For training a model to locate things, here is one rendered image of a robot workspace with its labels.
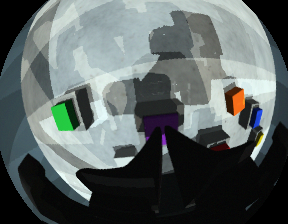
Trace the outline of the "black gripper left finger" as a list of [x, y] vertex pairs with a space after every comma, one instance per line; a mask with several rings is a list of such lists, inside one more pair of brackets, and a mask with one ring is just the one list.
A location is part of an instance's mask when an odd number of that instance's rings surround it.
[[121, 168], [83, 168], [76, 172], [81, 184], [96, 192], [117, 196], [147, 197], [152, 210], [159, 213], [163, 168], [163, 135], [160, 127], [153, 129], [143, 149], [131, 163]]

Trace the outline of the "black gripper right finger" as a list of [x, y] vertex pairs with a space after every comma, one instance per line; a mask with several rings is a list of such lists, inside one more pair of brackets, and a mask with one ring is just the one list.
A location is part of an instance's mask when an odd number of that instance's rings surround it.
[[167, 139], [165, 145], [179, 183], [184, 208], [196, 205], [197, 198], [208, 189], [215, 177], [252, 155], [257, 144], [250, 140], [238, 147], [212, 151], [169, 125], [164, 127], [164, 131]]

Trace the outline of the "orange block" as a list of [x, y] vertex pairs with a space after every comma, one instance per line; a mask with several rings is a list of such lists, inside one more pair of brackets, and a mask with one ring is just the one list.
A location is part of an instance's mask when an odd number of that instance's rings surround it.
[[241, 109], [245, 108], [244, 88], [234, 87], [225, 93], [226, 112], [229, 112], [233, 117], [237, 115]]

